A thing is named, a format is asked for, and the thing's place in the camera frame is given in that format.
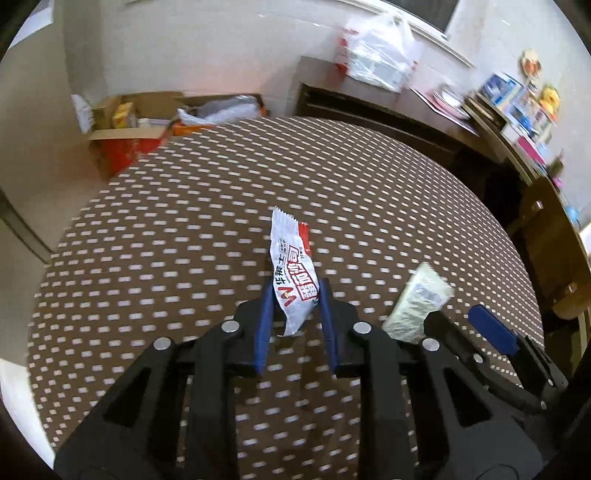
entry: cardboard box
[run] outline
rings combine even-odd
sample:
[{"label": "cardboard box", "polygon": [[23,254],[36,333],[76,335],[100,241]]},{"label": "cardboard box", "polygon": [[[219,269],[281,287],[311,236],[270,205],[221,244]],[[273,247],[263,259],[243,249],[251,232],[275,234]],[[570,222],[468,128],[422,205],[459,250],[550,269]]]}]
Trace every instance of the cardboard box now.
[{"label": "cardboard box", "polygon": [[[262,97],[260,93],[230,93],[230,94],[222,94],[222,95],[203,95],[203,96],[194,96],[194,97],[177,97],[176,101],[179,104],[179,108],[182,106],[202,106],[205,103],[211,102],[213,100],[228,100],[232,97],[237,95],[250,95],[256,98],[256,101],[261,106],[261,116],[269,116],[269,110],[266,109],[265,103],[262,101]],[[182,137],[183,135],[190,135],[192,132],[197,132],[204,128],[213,128],[215,125],[183,125],[180,121],[175,121],[173,124],[173,135],[178,137]]]},{"label": "cardboard box", "polygon": [[122,103],[132,102],[137,118],[172,120],[177,115],[177,108],[183,105],[183,99],[182,92],[144,92],[108,96],[92,109],[95,130],[113,128],[113,114]]},{"label": "cardboard box", "polygon": [[[170,134],[169,125],[182,105],[181,92],[146,92],[105,98],[93,109],[95,131],[88,140],[97,144],[102,158],[98,161],[101,175],[111,178],[126,169],[141,153],[156,149]],[[112,128],[111,120],[121,103],[132,102],[138,118],[164,119],[166,126]]]}]

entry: yellow toy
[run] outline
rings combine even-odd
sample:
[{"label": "yellow toy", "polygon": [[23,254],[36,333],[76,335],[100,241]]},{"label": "yellow toy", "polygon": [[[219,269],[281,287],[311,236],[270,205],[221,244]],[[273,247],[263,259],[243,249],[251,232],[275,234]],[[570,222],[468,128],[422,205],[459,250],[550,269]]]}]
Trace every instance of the yellow toy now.
[{"label": "yellow toy", "polygon": [[548,112],[550,118],[555,121],[558,107],[560,106],[560,96],[552,85],[546,85],[544,87],[538,103]]}]

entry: red text on wrapper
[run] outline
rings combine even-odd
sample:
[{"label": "red text on wrapper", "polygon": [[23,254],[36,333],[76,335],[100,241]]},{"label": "red text on wrapper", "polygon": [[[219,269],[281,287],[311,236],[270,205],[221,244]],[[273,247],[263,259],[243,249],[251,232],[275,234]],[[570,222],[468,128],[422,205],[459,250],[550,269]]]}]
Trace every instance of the red text on wrapper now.
[{"label": "red text on wrapper", "polygon": [[292,301],[296,299],[295,295],[290,295],[291,292],[294,290],[293,287],[277,287],[281,293],[281,298],[286,299],[287,302],[283,304],[284,307],[287,307]]},{"label": "red text on wrapper", "polygon": [[318,289],[316,284],[305,266],[300,262],[300,250],[293,245],[289,246],[285,269],[302,300],[313,300],[317,297]]}]

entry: plastic package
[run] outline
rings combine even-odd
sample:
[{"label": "plastic package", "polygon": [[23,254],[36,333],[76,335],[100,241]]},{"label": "plastic package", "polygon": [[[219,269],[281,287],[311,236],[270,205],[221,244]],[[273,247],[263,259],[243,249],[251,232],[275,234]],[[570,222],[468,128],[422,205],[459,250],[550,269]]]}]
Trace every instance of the plastic package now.
[{"label": "plastic package", "polygon": [[217,125],[242,118],[261,116],[261,107],[256,98],[251,95],[238,95],[228,100],[213,100],[196,109],[191,109],[190,112],[181,108],[177,111],[181,122],[189,127]]},{"label": "plastic package", "polygon": [[285,313],[286,336],[298,331],[318,302],[319,284],[311,255],[308,224],[275,208],[271,226],[273,288]]},{"label": "plastic package", "polygon": [[425,337],[423,324],[431,312],[453,297],[453,288],[431,266],[419,265],[382,329],[396,340],[419,343]]},{"label": "plastic package", "polygon": [[377,15],[362,23],[351,21],[343,30],[340,60],[347,74],[392,92],[400,92],[411,79],[423,51],[406,19],[396,23],[392,14]]}]

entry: metal screw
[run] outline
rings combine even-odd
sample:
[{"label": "metal screw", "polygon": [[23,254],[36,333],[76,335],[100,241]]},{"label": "metal screw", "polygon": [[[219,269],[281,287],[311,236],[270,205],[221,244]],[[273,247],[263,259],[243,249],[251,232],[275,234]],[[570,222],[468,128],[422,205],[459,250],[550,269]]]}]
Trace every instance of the metal screw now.
[{"label": "metal screw", "polygon": [[172,341],[170,340],[170,338],[160,337],[156,338],[156,340],[154,341],[154,348],[156,350],[166,350],[168,347],[170,347],[171,344]]},{"label": "metal screw", "polygon": [[236,320],[227,320],[222,323],[222,330],[226,333],[234,333],[240,328],[240,324]]},{"label": "metal screw", "polygon": [[371,332],[371,325],[367,322],[357,322],[353,325],[353,330],[361,334],[369,333]]},{"label": "metal screw", "polygon": [[435,338],[425,338],[423,340],[423,348],[429,352],[435,352],[439,350],[439,342]]}]

